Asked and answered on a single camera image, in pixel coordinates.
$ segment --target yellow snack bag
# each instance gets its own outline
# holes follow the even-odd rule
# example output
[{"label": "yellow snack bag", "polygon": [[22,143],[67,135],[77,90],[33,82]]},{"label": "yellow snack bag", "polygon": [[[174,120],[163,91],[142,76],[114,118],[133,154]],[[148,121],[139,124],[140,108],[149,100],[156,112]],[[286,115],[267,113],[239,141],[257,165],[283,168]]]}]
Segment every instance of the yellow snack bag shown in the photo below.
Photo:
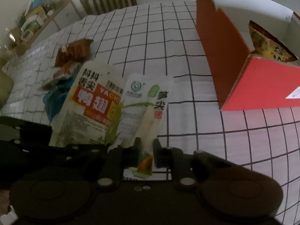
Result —
[{"label": "yellow snack bag", "polygon": [[260,54],[286,63],[298,60],[282,42],[252,20],[249,22],[249,31],[255,48],[252,54]]}]

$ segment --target table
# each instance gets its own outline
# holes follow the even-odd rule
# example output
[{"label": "table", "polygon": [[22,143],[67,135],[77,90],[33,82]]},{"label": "table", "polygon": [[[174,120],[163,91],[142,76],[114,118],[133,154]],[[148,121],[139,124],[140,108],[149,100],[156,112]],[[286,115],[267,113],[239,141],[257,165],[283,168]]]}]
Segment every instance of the table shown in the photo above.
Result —
[{"label": "table", "polygon": [[[40,81],[54,70],[62,44],[93,39],[91,58],[132,72],[171,75],[175,87],[159,138],[185,153],[202,149],[266,174],[282,186],[276,218],[300,220],[300,107],[220,112],[205,52],[195,29],[196,4],[163,2],[87,16],[12,59],[4,71],[15,85],[1,115],[49,125]],[[153,179],[170,179],[155,170]]]}]

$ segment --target brown snack package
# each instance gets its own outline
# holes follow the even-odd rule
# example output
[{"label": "brown snack package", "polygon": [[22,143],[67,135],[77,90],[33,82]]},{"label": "brown snack package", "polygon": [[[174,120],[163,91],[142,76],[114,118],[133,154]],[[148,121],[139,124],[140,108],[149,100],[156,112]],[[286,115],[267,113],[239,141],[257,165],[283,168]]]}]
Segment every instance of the brown snack package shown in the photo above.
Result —
[{"label": "brown snack package", "polygon": [[252,20],[249,22],[249,31],[255,48],[252,54],[260,54],[286,63],[298,60],[282,42]]},{"label": "brown snack package", "polygon": [[80,65],[79,62],[75,62],[72,60],[68,61],[65,65],[60,67],[60,69],[55,74],[53,74],[53,79],[67,80],[71,78],[74,75],[79,65]]},{"label": "brown snack package", "polygon": [[81,39],[66,44],[57,52],[55,67],[62,67],[68,61],[83,62],[90,55],[90,45],[93,40]]}]

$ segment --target white label on box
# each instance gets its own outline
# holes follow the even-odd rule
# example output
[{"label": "white label on box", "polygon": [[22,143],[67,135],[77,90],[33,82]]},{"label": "white label on box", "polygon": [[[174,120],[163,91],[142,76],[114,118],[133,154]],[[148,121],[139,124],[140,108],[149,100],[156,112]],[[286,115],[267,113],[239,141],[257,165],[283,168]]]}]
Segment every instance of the white label on box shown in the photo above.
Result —
[{"label": "white label on box", "polygon": [[289,94],[285,99],[300,99],[300,86],[297,87],[291,94]]}]

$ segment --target logo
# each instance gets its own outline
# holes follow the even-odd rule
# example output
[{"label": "logo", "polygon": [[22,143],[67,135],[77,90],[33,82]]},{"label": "logo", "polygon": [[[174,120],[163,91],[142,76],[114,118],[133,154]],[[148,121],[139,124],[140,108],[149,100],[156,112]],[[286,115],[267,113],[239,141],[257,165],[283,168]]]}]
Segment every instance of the logo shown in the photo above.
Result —
[{"label": "logo", "polygon": [[133,81],[133,83],[131,84],[131,89],[134,91],[134,92],[138,92],[142,89],[142,84],[138,81]]}]

